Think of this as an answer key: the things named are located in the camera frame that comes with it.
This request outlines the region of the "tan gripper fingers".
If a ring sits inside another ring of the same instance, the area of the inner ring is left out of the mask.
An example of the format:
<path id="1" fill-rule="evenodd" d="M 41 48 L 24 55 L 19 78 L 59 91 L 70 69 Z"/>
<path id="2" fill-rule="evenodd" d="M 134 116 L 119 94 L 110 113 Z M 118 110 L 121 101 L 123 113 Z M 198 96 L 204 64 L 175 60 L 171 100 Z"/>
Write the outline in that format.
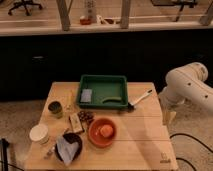
<path id="1" fill-rule="evenodd" d="M 175 116 L 176 116 L 176 112 L 175 111 L 165 110 L 163 112 L 163 124 L 164 125 L 169 125 L 173 121 Z"/>

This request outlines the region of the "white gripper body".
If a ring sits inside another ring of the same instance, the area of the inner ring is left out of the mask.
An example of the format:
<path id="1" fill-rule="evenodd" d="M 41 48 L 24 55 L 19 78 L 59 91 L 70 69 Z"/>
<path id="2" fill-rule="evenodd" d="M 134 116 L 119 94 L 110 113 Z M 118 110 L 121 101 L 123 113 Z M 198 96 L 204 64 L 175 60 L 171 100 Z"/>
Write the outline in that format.
<path id="1" fill-rule="evenodd" d="M 159 94 L 158 94 L 160 104 L 163 108 L 167 110 L 173 109 L 179 105 L 184 103 L 184 98 L 175 93 L 171 88 L 165 87 Z"/>

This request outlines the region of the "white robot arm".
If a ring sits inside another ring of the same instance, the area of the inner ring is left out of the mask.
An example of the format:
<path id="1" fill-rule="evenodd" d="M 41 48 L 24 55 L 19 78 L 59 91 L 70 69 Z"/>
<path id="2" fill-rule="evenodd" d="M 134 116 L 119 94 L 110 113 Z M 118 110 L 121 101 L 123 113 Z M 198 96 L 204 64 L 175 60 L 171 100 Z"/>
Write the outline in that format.
<path id="1" fill-rule="evenodd" d="M 166 86 L 158 94 L 164 125 L 172 122 L 176 116 L 175 107 L 186 99 L 213 114 L 213 88 L 205 84 L 207 78 L 208 70 L 199 62 L 172 69 L 166 74 Z"/>

